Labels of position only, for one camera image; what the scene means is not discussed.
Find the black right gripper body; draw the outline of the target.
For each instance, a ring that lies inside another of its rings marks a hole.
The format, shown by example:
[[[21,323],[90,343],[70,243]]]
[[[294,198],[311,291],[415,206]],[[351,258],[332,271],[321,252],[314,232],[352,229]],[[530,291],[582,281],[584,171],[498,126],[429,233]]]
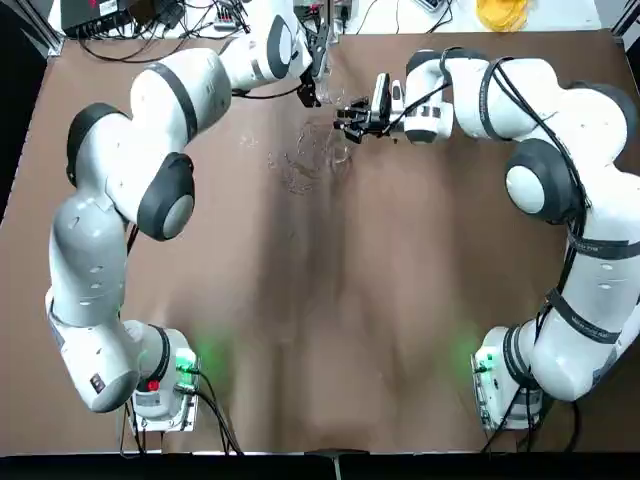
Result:
[[[380,138],[387,125],[388,105],[385,102],[372,103],[364,126],[365,133]]]

